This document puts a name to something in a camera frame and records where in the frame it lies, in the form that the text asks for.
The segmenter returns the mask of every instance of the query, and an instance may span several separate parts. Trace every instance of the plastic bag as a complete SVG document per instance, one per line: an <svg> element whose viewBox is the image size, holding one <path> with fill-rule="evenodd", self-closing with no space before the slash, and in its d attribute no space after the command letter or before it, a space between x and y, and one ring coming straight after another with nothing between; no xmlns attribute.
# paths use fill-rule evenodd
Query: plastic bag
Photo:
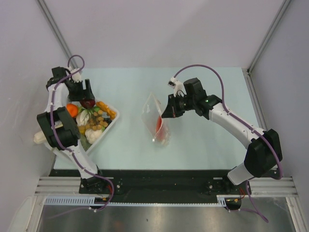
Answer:
<svg viewBox="0 0 309 232"><path fill-rule="evenodd" d="M162 111L160 105L159 100L151 93L142 109L141 119L152 135L153 142L167 145L170 139L170 132L167 120L161 118Z"/></svg>

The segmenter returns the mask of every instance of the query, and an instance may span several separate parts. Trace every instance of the light blue table surface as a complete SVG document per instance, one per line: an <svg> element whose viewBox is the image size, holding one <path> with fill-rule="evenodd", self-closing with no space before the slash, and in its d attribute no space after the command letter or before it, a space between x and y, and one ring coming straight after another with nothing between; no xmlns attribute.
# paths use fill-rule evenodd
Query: light blue table surface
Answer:
<svg viewBox="0 0 309 232"><path fill-rule="evenodd" d="M231 169L243 162L246 150L219 125L194 111L169 119L170 143L160 147L141 120L141 110L153 92L167 104L173 93L167 83L180 68L84 69L96 98L120 112L114 127L89 154L101 169ZM216 68L225 85L226 104L239 116L257 125L241 68ZM207 94L221 97L220 82L211 71L190 68L178 79L198 77ZM76 169L57 157L55 169Z"/></svg>

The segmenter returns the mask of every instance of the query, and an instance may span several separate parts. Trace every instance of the metal floor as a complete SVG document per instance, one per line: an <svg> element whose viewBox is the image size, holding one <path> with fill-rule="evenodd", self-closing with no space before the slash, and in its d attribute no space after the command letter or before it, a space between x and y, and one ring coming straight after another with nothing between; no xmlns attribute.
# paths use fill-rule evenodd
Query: metal floor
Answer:
<svg viewBox="0 0 309 232"><path fill-rule="evenodd" d="M219 207L111 206L103 212L77 210L54 219L51 216L74 206L44 206L37 232L294 232L285 198L254 200L269 219L248 212L228 213ZM252 208L249 199L243 208Z"/></svg>

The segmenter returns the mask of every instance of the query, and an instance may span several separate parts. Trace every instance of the plastic tray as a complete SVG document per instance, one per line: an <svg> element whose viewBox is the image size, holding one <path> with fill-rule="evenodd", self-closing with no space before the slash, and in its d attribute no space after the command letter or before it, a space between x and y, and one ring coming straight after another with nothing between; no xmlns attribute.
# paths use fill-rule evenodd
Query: plastic tray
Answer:
<svg viewBox="0 0 309 232"><path fill-rule="evenodd" d="M101 135L101 136L88 148L88 150L86 151L86 154L87 154L87 155L89 155L90 152L92 151L92 149L93 149L94 147L96 147L97 144L100 143L100 141L101 141L101 140L103 139L103 137L107 134L107 132L113 127L113 125L115 124L115 122L118 120L118 118L119 118L119 116L120 116L119 111L118 111L115 107L113 107L112 105L110 105L110 104L108 104L108 103L106 103L106 102L104 102L104 103L105 103L106 105L108 105L108 107L109 107L111 110L115 111L115 112L117 113L117 116L116 116L115 119L110 123L110 125L103 131L102 135ZM52 149L53 149L53 148L48 144L48 142L44 142L44 145L45 145L49 150L52 150ZM65 160L69 160L69 161L71 162L70 158L67 157L67 155L64 154L62 151L59 151L57 148L54 148L53 153L55 153L55 154L56 154L57 156L59 156L59 157L64 158Z"/></svg>

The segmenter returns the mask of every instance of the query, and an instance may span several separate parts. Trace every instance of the gray wall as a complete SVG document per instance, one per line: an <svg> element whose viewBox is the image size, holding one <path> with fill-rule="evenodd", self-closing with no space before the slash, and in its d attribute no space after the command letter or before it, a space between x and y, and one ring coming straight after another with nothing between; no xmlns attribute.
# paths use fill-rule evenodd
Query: gray wall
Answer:
<svg viewBox="0 0 309 232"><path fill-rule="evenodd" d="M253 70L267 124L281 139L285 176L292 175L309 216L309 1L293 1Z"/></svg>
<svg viewBox="0 0 309 232"><path fill-rule="evenodd" d="M87 68L247 67L282 2L46 0Z"/></svg>
<svg viewBox="0 0 309 232"><path fill-rule="evenodd" d="M36 114L46 106L50 69L65 65L63 52L34 0L0 1L0 231L34 193L51 165L33 144Z"/></svg>

